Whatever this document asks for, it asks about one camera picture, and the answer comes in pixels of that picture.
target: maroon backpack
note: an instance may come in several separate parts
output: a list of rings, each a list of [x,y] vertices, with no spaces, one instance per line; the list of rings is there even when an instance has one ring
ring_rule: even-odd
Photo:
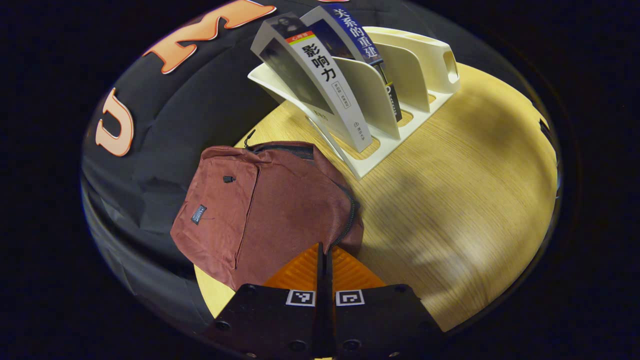
[[[264,284],[321,242],[356,255],[364,226],[342,174],[312,143],[269,142],[202,152],[171,229],[178,249],[238,289]]]

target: book stand handle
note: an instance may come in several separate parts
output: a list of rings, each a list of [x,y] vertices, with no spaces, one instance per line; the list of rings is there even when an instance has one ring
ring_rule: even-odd
[[[385,60],[385,74],[396,87],[400,108],[413,115],[409,123],[399,127],[378,71],[364,62],[334,57],[360,105],[371,136],[380,142],[380,146],[366,159],[355,159],[340,147],[324,122],[298,100],[265,63],[248,75],[278,102],[288,100],[299,107],[358,180],[400,146],[460,89],[456,60],[446,43],[396,29],[364,26],[364,30]]]

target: wooden table surface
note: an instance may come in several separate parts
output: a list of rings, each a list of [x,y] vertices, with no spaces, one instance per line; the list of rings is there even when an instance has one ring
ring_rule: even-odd
[[[480,70],[459,63],[458,71],[459,92],[361,181],[291,103],[250,140],[315,143],[362,205],[358,259],[387,284],[409,284],[443,331],[522,273],[544,239],[557,187],[556,154],[531,102]],[[196,276],[217,316],[233,291],[198,268]]]

